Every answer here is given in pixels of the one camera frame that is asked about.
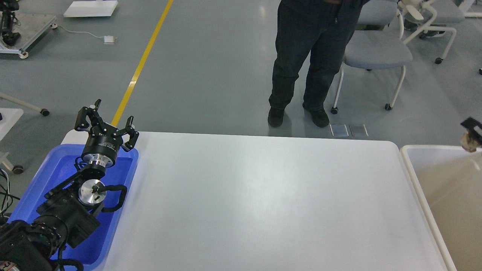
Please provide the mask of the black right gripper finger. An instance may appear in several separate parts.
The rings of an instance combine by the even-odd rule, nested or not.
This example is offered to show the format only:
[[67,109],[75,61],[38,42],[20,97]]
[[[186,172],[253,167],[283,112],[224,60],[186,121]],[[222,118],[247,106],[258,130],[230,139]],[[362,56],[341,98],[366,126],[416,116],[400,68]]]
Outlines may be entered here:
[[474,118],[467,118],[460,124],[469,134],[482,145],[482,124]]

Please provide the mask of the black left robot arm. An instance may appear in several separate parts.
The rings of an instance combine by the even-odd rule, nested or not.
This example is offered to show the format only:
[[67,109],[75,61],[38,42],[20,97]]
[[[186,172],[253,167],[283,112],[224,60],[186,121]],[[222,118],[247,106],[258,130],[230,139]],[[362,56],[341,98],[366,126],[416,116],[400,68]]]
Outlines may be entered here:
[[119,150],[134,149],[139,132],[127,119],[123,129],[103,121],[98,110],[101,99],[79,110],[74,129],[88,132],[88,139],[75,163],[76,173],[50,189],[37,208],[32,223],[14,220],[1,226],[2,271],[63,271],[73,266],[83,271],[77,259],[63,257],[67,246],[75,248],[101,225],[100,213],[122,208],[128,188],[104,184],[107,168],[115,165]]

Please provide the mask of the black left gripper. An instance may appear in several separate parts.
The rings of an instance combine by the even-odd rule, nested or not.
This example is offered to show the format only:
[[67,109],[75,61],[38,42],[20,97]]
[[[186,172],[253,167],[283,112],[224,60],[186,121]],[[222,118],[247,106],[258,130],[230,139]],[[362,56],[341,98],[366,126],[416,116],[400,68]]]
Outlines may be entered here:
[[95,101],[93,107],[82,107],[76,118],[76,131],[89,131],[81,159],[85,163],[101,161],[101,165],[109,168],[115,165],[119,149],[129,152],[134,149],[139,132],[134,127],[134,116],[130,116],[124,129],[106,126],[98,113],[101,99]]

